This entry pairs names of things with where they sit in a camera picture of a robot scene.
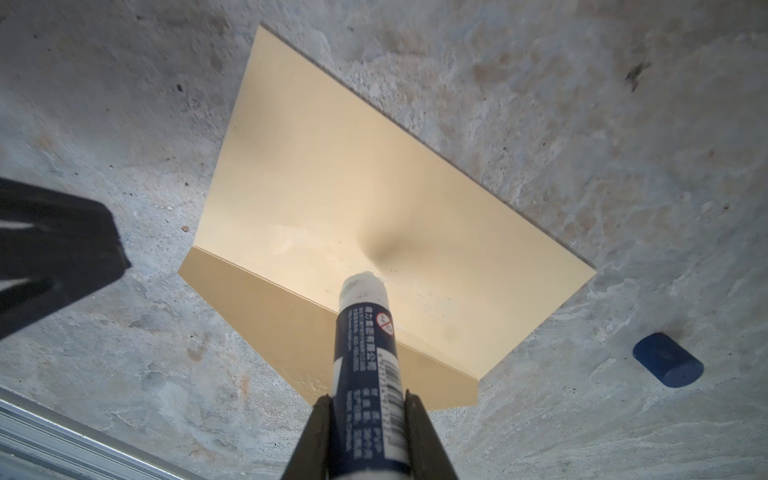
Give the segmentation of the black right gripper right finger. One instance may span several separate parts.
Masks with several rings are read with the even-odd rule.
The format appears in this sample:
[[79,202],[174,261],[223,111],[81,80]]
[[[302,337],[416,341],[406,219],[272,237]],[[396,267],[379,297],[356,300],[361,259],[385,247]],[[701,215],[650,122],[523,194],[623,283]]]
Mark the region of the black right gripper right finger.
[[406,435],[415,480],[457,480],[458,476],[418,395],[405,394]]

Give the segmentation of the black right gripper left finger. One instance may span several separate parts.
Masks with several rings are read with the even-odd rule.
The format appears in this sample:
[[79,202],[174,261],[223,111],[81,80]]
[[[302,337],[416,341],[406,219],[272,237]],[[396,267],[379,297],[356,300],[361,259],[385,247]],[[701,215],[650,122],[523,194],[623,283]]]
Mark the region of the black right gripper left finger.
[[281,476],[282,480],[326,480],[332,400],[317,399],[299,441]]

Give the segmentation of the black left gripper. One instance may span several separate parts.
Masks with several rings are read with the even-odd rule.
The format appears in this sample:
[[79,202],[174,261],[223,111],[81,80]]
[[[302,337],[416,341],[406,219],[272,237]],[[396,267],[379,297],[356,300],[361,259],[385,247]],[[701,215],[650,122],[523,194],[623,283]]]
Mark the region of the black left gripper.
[[116,282],[131,267],[114,218],[94,200],[3,178],[3,339]]

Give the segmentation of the white glue stick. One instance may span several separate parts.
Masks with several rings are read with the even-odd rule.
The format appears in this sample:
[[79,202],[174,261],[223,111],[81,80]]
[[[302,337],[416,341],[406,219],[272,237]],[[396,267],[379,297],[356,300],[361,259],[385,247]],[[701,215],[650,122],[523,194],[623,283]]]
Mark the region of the white glue stick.
[[328,471],[331,479],[409,479],[404,394],[383,282],[344,281],[335,324]]

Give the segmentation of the tan kraft envelope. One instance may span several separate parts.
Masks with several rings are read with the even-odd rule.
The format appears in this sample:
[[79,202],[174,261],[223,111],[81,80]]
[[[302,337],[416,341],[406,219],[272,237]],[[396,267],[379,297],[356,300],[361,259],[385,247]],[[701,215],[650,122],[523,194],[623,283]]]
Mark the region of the tan kraft envelope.
[[313,402],[361,272],[383,281],[403,384],[430,410],[476,404],[594,274],[260,26],[180,276]]

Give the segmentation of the dark blue glue cap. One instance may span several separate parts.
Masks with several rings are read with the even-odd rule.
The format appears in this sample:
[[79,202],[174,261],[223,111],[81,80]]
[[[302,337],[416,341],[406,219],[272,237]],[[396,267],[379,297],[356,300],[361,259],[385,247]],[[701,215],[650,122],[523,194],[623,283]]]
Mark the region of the dark blue glue cap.
[[640,340],[633,357],[664,386],[682,388],[697,381],[704,373],[703,363],[675,340],[662,332]]

